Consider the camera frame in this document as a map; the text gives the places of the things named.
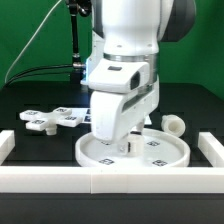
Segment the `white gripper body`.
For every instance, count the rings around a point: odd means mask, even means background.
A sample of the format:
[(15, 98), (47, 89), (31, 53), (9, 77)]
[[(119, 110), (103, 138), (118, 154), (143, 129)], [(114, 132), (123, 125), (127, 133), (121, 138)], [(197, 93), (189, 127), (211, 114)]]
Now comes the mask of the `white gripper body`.
[(89, 75), (91, 131), (96, 139), (117, 142), (156, 109), (159, 81), (149, 80), (147, 62), (99, 62)]

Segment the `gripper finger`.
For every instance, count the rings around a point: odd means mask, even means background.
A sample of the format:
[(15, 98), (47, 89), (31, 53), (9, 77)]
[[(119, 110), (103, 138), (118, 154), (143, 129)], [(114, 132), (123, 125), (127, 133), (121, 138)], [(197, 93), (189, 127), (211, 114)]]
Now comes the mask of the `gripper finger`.
[(123, 140), (118, 144), (118, 150), (121, 154), (128, 154), (130, 152), (131, 143)]
[(141, 134), (144, 128), (144, 123), (145, 121), (142, 120), (141, 122), (139, 122), (136, 126), (134, 126), (131, 130), (132, 133), (138, 133)]

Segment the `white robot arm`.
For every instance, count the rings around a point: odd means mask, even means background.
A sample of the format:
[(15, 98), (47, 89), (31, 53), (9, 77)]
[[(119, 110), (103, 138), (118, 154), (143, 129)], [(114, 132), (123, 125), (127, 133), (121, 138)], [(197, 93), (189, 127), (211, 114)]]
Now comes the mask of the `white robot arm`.
[(91, 131), (124, 154), (143, 147), (146, 117), (159, 103), (160, 42), (177, 42), (193, 27), (195, 0), (92, 0), (93, 31), (103, 44), (87, 65)]

